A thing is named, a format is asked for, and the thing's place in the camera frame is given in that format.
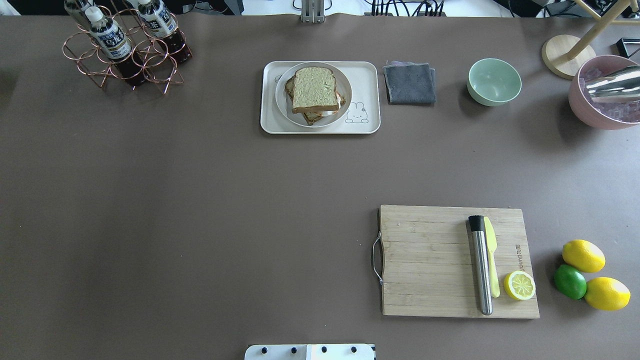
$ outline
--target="sandwich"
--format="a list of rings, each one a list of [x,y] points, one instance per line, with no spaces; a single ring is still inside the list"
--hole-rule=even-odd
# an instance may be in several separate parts
[[[301,113],[308,125],[335,114],[345,103],[336,89],[333,71],[324,67],[305,67],[285,84],[293,113]]]

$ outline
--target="brown table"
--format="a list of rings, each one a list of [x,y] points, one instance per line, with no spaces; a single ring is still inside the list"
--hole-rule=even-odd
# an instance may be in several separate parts
[[[544,41],[585,19],[332,15],[179,17],[186,83],[98,89],[61,53],[68,17],[0,19],[3,359],[242,359],[250,344],[375,343],[378,359],[632,359],[635,297],[596,311],[552,285],[564,242],[637,296],[640,127],[572,113]],[[637,28],[592,44],[615,53]],[[498,108],[465,90],[498,57],[524,81]],[[259,126],[275,60],[369,61],[372,135],[274,136]],[[386,101],[386,61],[428,61],[434,106]],[[381,204],[521,208],[540,319],[383,316],[371,266]]]

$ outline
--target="tray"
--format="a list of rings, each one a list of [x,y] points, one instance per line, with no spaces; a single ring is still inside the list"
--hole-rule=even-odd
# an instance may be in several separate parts
[[[470,215],[489,217],[498,241],[494,256],[500,297],[492,299],[489,316],[477,305],[467,224]],[[382,205],[380,231],[384,315],[540,317],[537,296],[519,301],[504,291],[508,273],[523,270],[534,275],[522,210]]]
[[[272,61],[262,73],[260,126],[270,134],[372,134],[380,128],[378,71],[366,61],[320,61],[337,67],[351,84],[349,110],[336,122],[324,127],[304,127],[284,117],[275,99],[280,79],[291,67],[308,61]]]

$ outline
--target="lime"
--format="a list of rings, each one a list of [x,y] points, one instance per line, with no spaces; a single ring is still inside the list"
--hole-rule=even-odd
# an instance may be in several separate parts
[[[562,258],[581,272],[597,272],[604,267],[604,254],[586,240],[572,240],[562,248]]]
[[[531,275],[517,270],[504,278],[504,291],[516,300],[529,300],[536,294],[536,283]]]
[[[560,265],[554,274],[556,288],[573,300],[582,299],[587,292],[587,281],[582,273],[570,265]]]
[[[627,306],[631,292],[616,279],[610,277],[596,277],[587,282],[587,293],[584,300],[587,304],[600,310],[620,310]]]

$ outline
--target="bottle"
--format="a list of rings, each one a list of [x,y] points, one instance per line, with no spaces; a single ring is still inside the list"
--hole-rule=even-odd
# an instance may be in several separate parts
[[[177,63],[189,60],[191,51],[162,0],[138,0],[138,11],[153,36],[166,43],[167,49],[160,43],[163,50]]]
[[[133,51],[131,40],[127,38],[117,21],[105,17],[102,10],[91,6],[85,11],[91,22],[89,34],[98,41],[107,57],[113,60],[124,81],[131,86],[145,82],[140,57]]]
[[[138,0],[127,0],[132,9],[138,8]]]
[[[91,22],[84,11],[93,6],[93,0],[65,0],[65,10],[84,29],[89,31]]]

